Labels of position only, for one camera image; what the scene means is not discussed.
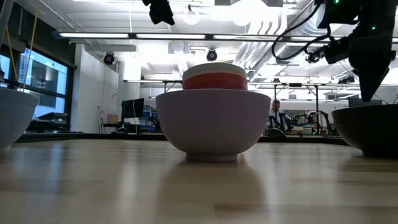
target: black bowl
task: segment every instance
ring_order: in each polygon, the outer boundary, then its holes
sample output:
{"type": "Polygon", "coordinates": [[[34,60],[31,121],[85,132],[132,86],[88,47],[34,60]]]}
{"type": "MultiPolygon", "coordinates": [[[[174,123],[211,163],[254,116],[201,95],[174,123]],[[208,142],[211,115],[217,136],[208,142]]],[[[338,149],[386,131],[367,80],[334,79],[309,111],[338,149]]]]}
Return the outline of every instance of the black bowl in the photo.
{"type": "Polygon", "coordinates": [[[398,157],[398,105],[358,106],[331,114],[340,136],[364,156],[398,157]]]}

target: table surface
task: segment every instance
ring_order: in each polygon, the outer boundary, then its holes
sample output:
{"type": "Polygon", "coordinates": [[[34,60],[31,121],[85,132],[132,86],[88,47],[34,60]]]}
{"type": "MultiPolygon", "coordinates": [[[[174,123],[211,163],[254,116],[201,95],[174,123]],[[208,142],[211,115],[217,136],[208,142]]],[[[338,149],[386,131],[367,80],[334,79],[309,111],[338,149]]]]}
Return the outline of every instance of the table surface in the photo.
{"type": "Polygon", "coordinates": [[[202,163],[166,141],[72,140],[0,152],[0,223],[397,223],[398,161],[348,146],[258,143],[202,163]]]}

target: glass window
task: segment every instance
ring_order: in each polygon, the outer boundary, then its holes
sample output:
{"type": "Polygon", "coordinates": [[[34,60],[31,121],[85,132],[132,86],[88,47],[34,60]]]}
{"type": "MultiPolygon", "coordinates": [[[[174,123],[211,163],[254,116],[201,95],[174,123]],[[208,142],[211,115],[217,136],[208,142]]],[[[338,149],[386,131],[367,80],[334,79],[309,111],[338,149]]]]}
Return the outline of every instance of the glass window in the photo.
{"type": "Polygon", "coordinates": [[[9,79],[10,77],[10,58],[0,55],[0,66],[1,70],[4,71],[4,78],[9,79]]]}
{"type": "Polygon", "coordinates": [[[33,118],[36,119],[38,116],[45,115],[51,112],[64,113],[65,112],[65,99],[55,96],[46,95],[43,93],[37,93],[35,91],[25,90],[26,93],[30,93],[34,96],[39,97],[39,104],[36,106],[33,118]]]}
{"type": "Polygon", "coordinates": [[[19,82],[23,83],[27,75],[26,85],[66,94],[68,68],[34,51],[30,55],[31,61],[27,68],[29,52],[26,49],[21,54],[19,82]]]}

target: computer monitor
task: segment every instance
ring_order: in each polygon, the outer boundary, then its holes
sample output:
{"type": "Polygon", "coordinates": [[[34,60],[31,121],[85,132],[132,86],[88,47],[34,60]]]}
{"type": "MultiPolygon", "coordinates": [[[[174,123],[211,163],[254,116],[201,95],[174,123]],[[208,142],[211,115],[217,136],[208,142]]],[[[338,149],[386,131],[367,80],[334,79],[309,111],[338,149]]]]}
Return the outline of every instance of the computer monitor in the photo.
{"type": "Polygon", "coordinates": [[[122,102],[121,121],[125,118],[141,118],[144,111],[144,99],[124,100],[122,102]]]}
{"type": "Polygon", "coordinates": [[[355,106],[372,106],[372,105],[382,105],[383,102],[381,100],[371,100],[369,102],[364,102],[362,99],[359,98],[348,98],[348,106],[355,107],[355,106]]]}

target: window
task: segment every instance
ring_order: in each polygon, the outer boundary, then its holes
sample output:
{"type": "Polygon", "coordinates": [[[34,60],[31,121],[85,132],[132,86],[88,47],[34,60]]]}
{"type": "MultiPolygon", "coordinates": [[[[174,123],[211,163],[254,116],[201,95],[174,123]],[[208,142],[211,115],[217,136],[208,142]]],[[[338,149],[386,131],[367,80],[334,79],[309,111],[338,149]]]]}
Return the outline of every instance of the window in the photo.
{"type": "Polygon", "coordinates": [[[37,88],[43,88],[59,94],[66,93],[68,68],[37,52],[32,51],[30,63],[28,66],[29,49],[21,54],[21,63],[19,66],[19,82],[31,85],[37,88]]]}
{"type": "MultiPolygon", "coordinates": [[[[9,79],[10,77],[10,58],[0,55],[0,66],[4,71],[4,79],[9,79]]],[[[1,87],[7,87],[6,84],[1,83],[1,87]]]]}
{"type": "Polygon", "coordinates": [[[26,49],[21,54],[18,82],[23,83],[27,77],[25,92],[39,98],[34,118],[51,112],[64,113],[68,68],[34,51],[28,67],[29,52],[26,49]]]}
{"type": "Polygon", "coordinates": [[[35,91],[25,90],[26,93],[30,93],[39,98],[39,104],[36,106],[33,118],[36,119],[39,116],[56,112],[64,113],[65,111],[65,99],[56,96],[50,96],[35,91]]]}

